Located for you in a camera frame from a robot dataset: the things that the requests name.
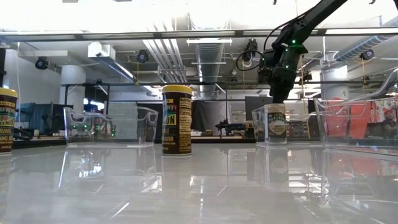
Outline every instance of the can label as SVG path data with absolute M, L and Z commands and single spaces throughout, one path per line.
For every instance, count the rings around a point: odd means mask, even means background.
M 283 113 L 268 113 L 268 136 L 286 138 L 286 115 Z
M 11 152 L 17 98 L 0 95 L 0 152 Z
M 164 154 L 189 154 L 191 146 L 191 95 L 164 93 L 162 150 Z

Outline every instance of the ceiling beam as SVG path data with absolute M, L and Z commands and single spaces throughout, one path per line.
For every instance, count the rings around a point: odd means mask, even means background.
M 67 57 L 67 50 L 26 50 L 20 51 L 19 57 Z
M 339 37 L 339 36 L 358 36 L 356 29 L 345 29 L 345 33 L 328 34 L 328 30 L 337 29 L 317 29 L 312 32 L 312 37 Z M 184 30 L 184 31 L 164 31 L 164 32 L 126 32 L 126 33 L 77 33 L 66 34 L 64 32 L 48 31 L 40 33 L 32 32 L 0 32 L 0 38 L 6 42 L 54 42 L 54 41 L 81 41 L 81 40 L 142 40 L 142 39 L 196 39 L 196 38 L 253 38 L 265 37 L 272 30 Z M 270 37 L 277 37 L 279 31 L 275 31 Z M 398 35 L 397 28 L 372 28 L 369 32 L 360 33 L 361 36 L 367 35 Z

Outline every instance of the brown can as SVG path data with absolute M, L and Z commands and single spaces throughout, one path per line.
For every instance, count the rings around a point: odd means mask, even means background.
M 12 151 L 17 99 L 15 90 L 0 88 L 0 153 Z
M 192 89 L 183 85 L 163 88 L 162 152 L 188 155 L 191 146 Z

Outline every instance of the ventilation duct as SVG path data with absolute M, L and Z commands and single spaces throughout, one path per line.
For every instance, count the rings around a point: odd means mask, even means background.
M 202 27 L 196 26 L 195 20 L 191 20 L 191 26 L 193 30 L 205 30 L 214 29 L 214 27 Z M 215 29 L 227 29 L 228 21 L 226 21 L 221 27 Z M 197 57 L 198 72 L 201 82 L 216 82 L 218 72 L 220 71 L 220 63 L 224 51 L 224 44 L 196 44 L 195 54 Z M 202 97 L 204 98 L 214 98 L 216 87 L 214 85 L 201 86 L 200 90 L 202 92 Z
M 398 27 L 398 17 L 383 24 L 383 27 Z M 353 44 L 347 49 L 339 51 L 333 58 L 337 62 L 346 61 L 350 58 L 360 55 L 361 53 L 383 43 L 386 40 L 394 37 L 395 35 L 375 35 L 367 37 L 358 43 Z

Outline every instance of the security camera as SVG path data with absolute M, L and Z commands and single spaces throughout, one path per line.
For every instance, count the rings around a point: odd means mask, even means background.
M 137 55 L 137 61 L 140 63 L 145 63 L 149 60 L 149 55 L 146 50 L 140 50 Z
M 47 57 L 39 57 L 35 63 L 35 67 L 39 70 L 46 70 L 49 68 L 50 62 L 47 60 Z

